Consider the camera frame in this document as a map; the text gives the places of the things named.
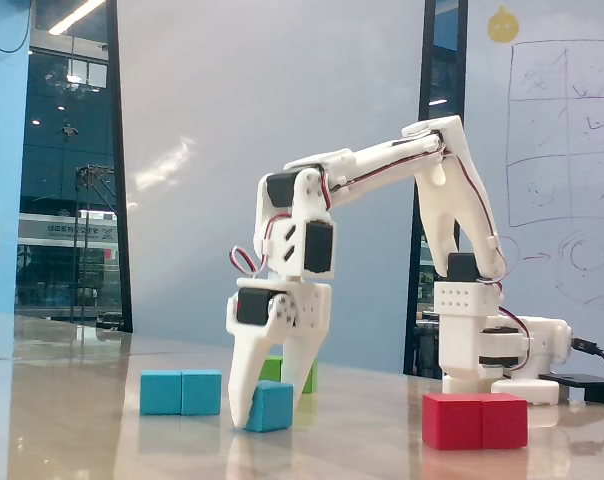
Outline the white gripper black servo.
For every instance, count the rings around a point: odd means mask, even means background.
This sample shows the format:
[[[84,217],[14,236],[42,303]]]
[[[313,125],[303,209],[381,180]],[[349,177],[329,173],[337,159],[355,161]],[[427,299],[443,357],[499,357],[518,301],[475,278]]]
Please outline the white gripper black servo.
[[[227,303],[227,331],[234,337],[228,382],[233,424],[246,426],[266,356],[283,344],[281,381],[293,387],[293,407],[328,332],[331,287],[321,283],[240,279]]]

